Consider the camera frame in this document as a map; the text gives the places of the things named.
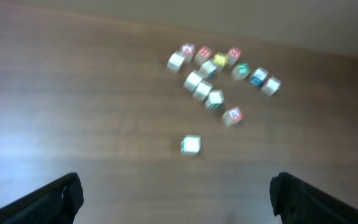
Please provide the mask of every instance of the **white cube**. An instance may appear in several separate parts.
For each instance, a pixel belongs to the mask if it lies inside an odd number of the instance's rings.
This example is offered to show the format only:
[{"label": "white cube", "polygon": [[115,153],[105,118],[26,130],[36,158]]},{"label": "white cube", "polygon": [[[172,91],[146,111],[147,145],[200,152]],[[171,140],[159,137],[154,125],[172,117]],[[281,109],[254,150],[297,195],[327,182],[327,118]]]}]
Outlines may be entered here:
[{"label": "white cube", "polygon": [[197,62],[199,65],[204,64],[212,55],[212,50],[204,46],[202,47],[194,57],[194,61]]},{"label": "white cube", "polygon": [[180,52],[185,55],[185,62],[191,62],[191,60],[193,59],[195,51],[196,51],[196,49],[194,47],[194,44],[184,43],[180,47]]},{"label": "white cube", "polygon": [[211,60],[208,60],[201,66],[200,73],[204,78],[211,78],[217,69],[218,67]]},{"label": "white cube", "polygon": [[267,78],[268,71],[263,68],[256,69],[251,77],[249,78],[249,82],[254,86],[261,86],[265,79]]},{"label": "white cube", "polygon": [[228,109],[222,116],[222,121],[226,126],[237,124],[241,120],[242,113],[238,106]]},{"label": "white cube", "polygon": [[262,87],[262,92],[268,94],[269,96],[273,95],[281,85],[281,81],[275,77],[270,77]]},{"label": "white cube", "polygon": [[243,80],[250,73],[250,68],[246,63],[239,63],[231,72],[231,76],[235,80]]},{"label": "white cube", "polygon": [[185,55],[182,54],[179,51],[176,51],[172,54],[172,56],[168,60],[167,69],[178,72],[181,65],[183,65],[183,62],[185,61]]},{"label": "white cube", "polygon": [[185,84],[183,84],[183,87],[190,90],[191,92],[194,92],[202,80],[203,77],[201,76],[201,74],[196,70],[193,70],[185,80]]},{"label": "white cube", "polygon": [[212,90],[205,101],[205,107],[209,110],[216,110],[223,105],[223,101],[222,90]]},{"label": "white cube", "polygon": [[195,155],[201,149],[201,136],[186,135],[181,142],[180,152],[182,154]]},{"label": "white cube", "polygon": [[227,53],[227,64],[230,66],[234,65],[240,59],[240,56],[241,56],[241,50],[238,49],[237,47],[233,47]]},{"label": "white cube", "polygon": [[200,82],[200,84],[198,84],[196,90],[193,93],[193,97],[198,100],[204,101],[211,89],[212,84],[203,80]]}]

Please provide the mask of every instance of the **cube face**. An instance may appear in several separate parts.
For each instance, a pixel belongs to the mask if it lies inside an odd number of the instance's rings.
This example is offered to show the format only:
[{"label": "cube face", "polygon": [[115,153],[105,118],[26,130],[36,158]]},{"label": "cube face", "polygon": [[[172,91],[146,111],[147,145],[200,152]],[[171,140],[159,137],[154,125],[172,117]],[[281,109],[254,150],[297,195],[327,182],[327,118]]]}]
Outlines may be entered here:
[{"label": "cube face", "polygon": [[182,154],[195,155],[201,149],[201,136],[187,135],[181,142],[180,152]]},{"label": "cube face", "polygon": [[198,100],[204,101],[211,90],[212,84],[203,80],[200,82],[200,84],[198,84],[196,90],[193,93],[193,97]]},{"label": "cube face", "polygon": [[202,57],[208,59],[210,58],[210,56],[212,55],[212,50],[207,47],[207,46],[203,46],[199,51],[198,53],[199,55],[201,55]]},{"label": "cube face", "polygon": [[232,76],[235,80],[245,79],[250,73],[250,67],[246,63],[238,64],[232,71]]},{"label": "cube face", "polygon": [[255,86],[261,86],[267,78],[267,74],[268,71],[264,70],[263,68],[258,68],[249,78],[249,82]]},{"label": "cube face", "polygon": [[185,80],[183,87],[191,92],[194,92],[202,80],[203,77],[201,76],[201,74],[196,70],[193,70]]},{"label": "cube face", "polygon": [[225,54],[219,52],[214,56],[213,62],[215,65],[217,65],[219,67],[224,67],[227,62],[227,57]]},{"label": "cube face", "polygon": [[212,61],[208,60],[201,66],[200,72],[204,78],[211,78],[214,76],[217,69],[217,66]]},{"label": "cube face", "polygon": [[177,72],[185,61],[185,55],[181,52],[176,51],[168,60],[167,69]]},{"label": "cube face", "polygon": [[262,87],[262,92],[268,94],[269,96],[273,95],[281,85],[281,81],[275,77],[271,77]]}]

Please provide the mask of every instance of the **cube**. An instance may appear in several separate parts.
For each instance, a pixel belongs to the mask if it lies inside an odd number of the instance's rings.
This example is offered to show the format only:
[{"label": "cube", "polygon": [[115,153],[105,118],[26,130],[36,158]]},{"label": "cube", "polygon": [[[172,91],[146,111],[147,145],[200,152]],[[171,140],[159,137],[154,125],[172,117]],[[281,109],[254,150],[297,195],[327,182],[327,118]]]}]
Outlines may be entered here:
[{"label": "cube", "polygon": [[227,64],[232,66],[234,65],[241,56],[241,50],[237,47],[232,47],[227,53]]},{"label": "cube", "polygon": [[236,124],[241,120],[242,120],[242,113],[238,108],[238,106],[228,109],[222,116],[222,121],[226,126]]},{"label": "cube", "polygon": [[223,101],[222,90],[212,90],[205,101],[205,107],[209,110],[216,110],[223,105]]},{"label": "cube", "polygon": [[185,55],[182,54],[179,51],[176,51],[172,54],[172,56],[168,60],[167,69],[178,72],[181,65],[183,65],[183,62],[185,61]]},{"label": "cube", "polygon": [[215,73],[218,67],[211,61],[206,61],[200,68],[200,73],[204,78],[211,78]]},{"label": "cube", "polygon": [[268,94],[269,96],[273,95],[281,85],[281,81],[275,77],[270,77],[267,82],[262,87],[262,92]]},{"label": "cube", "polygon": [[191,60],[193,59],[195,51],[196,51],[196,49],[194,47],[194,44],[184,43],[180,47],[180,52],[185,55],[185,62],[191,62]]},{"label": "cube", "polygon": [[250,73],[251,69],[249,68],[248,64],[246,63],[239,63],[231,72],[231,75],[233,77],[233,79],[235,80],[243,80],[245,79],[249,73]]},{"label": "cube", "polygon": [[212,84],[203,80],[200,82],[200,84],[198,84],[196,90],[193,93],[193,97],[198,100],[204,101],[211,89]]},{"label": "cube", "polygon": [[196,70],[193,70],[185,80],[185,84],[183,84],[183,87],[193,93],[196,90],[198,84],[200,84],[200,82],[202,81],[202,79],[203,77],[201,76],[201,74]]},{"label": "cube", "polygon": [[220,72],[223,69],[223,67],[226,65],[227,55],[225,55],[224,53],[218,52],[214,56],[213,62],[218,67],[217,71]]},{"label": "cube", "polygon": [[195,155],[201,149],[201,136],[186,135],[180,144],[182,154]]},{"label": "cube", "polygon": [[265,79],[267,78],[268,71],[263,68],[258,68],[254,71],[254,73],[249,78],[249,82],[254,86],[261,86]]},{"label": "cube", "polygon": [[198,53],[196,54],[196,57],[194,58],[194,61],[197,62],[199,65],[204,64],[212,55],[212,50],[204,46],[202,47]]}]

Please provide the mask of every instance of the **scattered blocks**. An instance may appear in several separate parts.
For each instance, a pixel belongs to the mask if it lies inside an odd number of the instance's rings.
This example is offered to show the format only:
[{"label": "scattered blocks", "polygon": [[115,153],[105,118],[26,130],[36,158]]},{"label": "scattered blocks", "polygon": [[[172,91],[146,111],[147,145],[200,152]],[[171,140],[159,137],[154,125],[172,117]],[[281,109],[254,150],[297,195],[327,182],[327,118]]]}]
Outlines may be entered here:
[{"label": "scattered blocks", "polygon": [[245,79],[251,69],[249,68],[248,64],[246,63],[239,63],[231,72],[231,75],[233,76],[233,79],[235,80],[243,80]]},{"label": "scattered blocks", "polygon": [[223,105],[223,101],[222,90],[212,90],[205,101],[205,107],[209,110],[216,110]]},{"label": "scattered blocks", "polygon": [[193,97],[201,101],[204,101],[205,98],[208,96],[209,92],[211,91],[211,89],[212,89],[212,84],[203,80],[200,82],[200,84],[198,84],[196,90],[193,93]]},{"label": "scattered blocks", "polygon": [[213,63],[217,66],[217,71],[221,71],[223,69],[223,67],[226,65],[227,62],[227,55],[218,52],[215,56],[214,56],[214,60]]},{"label": "scattered blocks", "polygon": [[180,145],[182,154],[195,155],[201,149],[201,136],[186,135]]},{"label": "scattered blocks", "polygon": [[190,90],[191,92],[194,92],[202,80],[203,77],[200,75],[200,73],[196,70],[193,70],[185,80],[183,87]]},{"label": "scattered blocks", "polygon": [[254,86],[261,86],[265,79],[267,78],[268,71],[263,68],[258,68],[254,71],[254,73],[249,78],[249,82]]},{"label": "scattered blocks", "polygon": [[179,71],[179,69],[184,61],[185,61],[185,55],[179,51],[176,51],[169,58],[168,64],[167,64],[167,69],[176,73]]},{"label": "scattered blocks", "polygon": [[270,77],[267,82],[262,87],[262,92],[268,94],[269,96],[273,95],[281,85],[281,81],[275,77]]},{"label": "scattered blocks", "polygon": [[199,65],[204,64],[212,55],[212,50],[204,46],[202,47],[198,53],[196,54],[196,57],[194,58],[194,61],[197,62]]},{"label": "scattered blocks", "polygon": [[242,113],[238,108],[238,106],[227,110],[222,116],[222,121],[226,126],[236,124],[241,120],[242,120]]},{"label": "scattered blocks", "polygon": [[201,66],[200,72],[204,78],[211,78],[217,69],[218,67],[212,61],[208,60]]},{"label": "scattered blocks", "polygon": [[229,50],[227,53],[227,64],[228,65],[234,65],[241,56],[241,50],[237,47],[232,47],[232,49]]},{"label": "scattered blocks", "polygon": [[194,44],[185,43],[180,47],[180,52],[185,55],[185,62],[191,62],[195,51]]}]

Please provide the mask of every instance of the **wooden table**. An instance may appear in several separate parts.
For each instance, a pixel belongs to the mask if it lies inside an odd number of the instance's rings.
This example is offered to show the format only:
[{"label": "wooden table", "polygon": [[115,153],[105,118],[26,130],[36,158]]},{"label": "wooden table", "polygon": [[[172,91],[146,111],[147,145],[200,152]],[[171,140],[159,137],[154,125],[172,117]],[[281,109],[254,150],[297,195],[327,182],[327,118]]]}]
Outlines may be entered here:
[{"label": "wooden table", "polygon": [[[281,79],[268,97],[212,79],[244,122],[225,128],[165,69],[188,41]],[[180,155],[185,134],[202,153]],[[281,171],[358,208],[358,60],[256,40],[0,3],[0,207],[67,172],[76,223],[280,223]]]}]

